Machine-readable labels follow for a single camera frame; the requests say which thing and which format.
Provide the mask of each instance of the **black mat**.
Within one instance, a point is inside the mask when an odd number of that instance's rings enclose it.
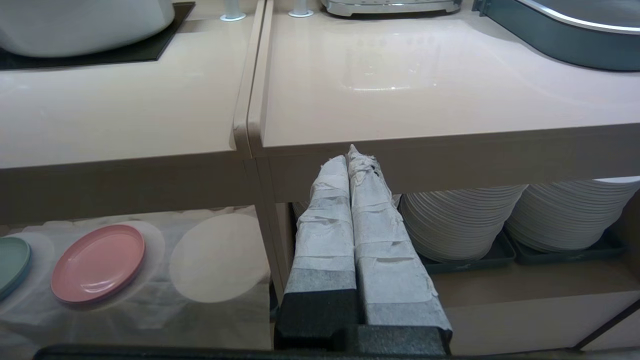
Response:
[[[134,63],[156,61],[178,32],[184,19],[195,7],[195,2],[175,3],[173,22],[158,34],[135,44],[101,53],[73,56],[70,58],[30,58],[19,56],[0,49],[0,70],[41,69],[46,67],[103,65],[114,63]]]

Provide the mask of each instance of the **wrapped object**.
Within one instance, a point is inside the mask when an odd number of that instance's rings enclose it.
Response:
[[[348,158],[358,289],[367,324],[450,331],[438,293],[393,205],[380,164],[353,145]]]

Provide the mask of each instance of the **stack of plates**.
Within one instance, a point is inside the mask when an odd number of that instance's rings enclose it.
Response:
[[[443,263],[478,260],[491,249],[526,187],[408,193],[400,208],[417,252]]]
[[[31,266],[31,247],[20,238],[0,238],[0,300],[22,284]]]
[[[396,207],[398,207],[398,205],[400,205],[400,198],[402,197],[402,195],[392,195],[391,198],[394,201],[394,205],[396,205]],[[303,202],[294,202],[293,203],[293,213],[296,215],[296,219],[300,217],[300,215],[302,215],[307,208],[309,207],[309,204],[311,202],[310,201],[303,201]]]
[[[103,300],[136,277],[144,255],[145,239],[135,227],[101,227],[65,251],[53,269],[51,291],[69,304]]]
[[[640,177],[530,185],[506,228],[538,251],[582,250],[600,239],[640,188]]]

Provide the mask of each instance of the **beige countertop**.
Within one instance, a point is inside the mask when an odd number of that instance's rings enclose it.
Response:
[[[223,22],[223,1],[198,0],[159,61],[0,72],[0,168],[248,158],[234,119],[244,129],[264,2],[240,3],[247,18]]]
[[[640,73],[549,58],[471,12],[472,0],[452,15],[383,20],[332,17],[309,3],[316,14],[296,19],[291,0],[275,0],[265,20],[270,66],[250,122],[260,122],[266,154],[640,125]]]

